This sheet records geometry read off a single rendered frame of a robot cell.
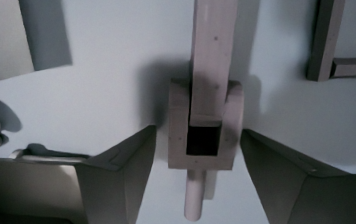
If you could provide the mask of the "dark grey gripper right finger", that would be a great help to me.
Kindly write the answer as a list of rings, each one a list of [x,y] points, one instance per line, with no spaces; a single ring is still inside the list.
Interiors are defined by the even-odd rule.
[[[251,129],[240,147],[269,224],[356,224],[356,174]]]

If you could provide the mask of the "white divided parts tray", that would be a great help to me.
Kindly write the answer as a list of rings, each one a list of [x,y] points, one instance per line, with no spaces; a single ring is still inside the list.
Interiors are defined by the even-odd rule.
[[[32,72],[18,0],[0,0],[0,81]]]

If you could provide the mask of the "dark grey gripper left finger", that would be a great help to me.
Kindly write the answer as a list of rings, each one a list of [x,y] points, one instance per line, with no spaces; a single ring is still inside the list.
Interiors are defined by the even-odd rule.
[[[155,147],[148,125],[85,164],[0,158],[0,213],[136,224]]]

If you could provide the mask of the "dark grey rectangular bar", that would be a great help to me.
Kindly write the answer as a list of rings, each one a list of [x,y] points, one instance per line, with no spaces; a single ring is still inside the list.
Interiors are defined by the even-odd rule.
[[[222,122],[238,0],[194,0],[188,125]]]

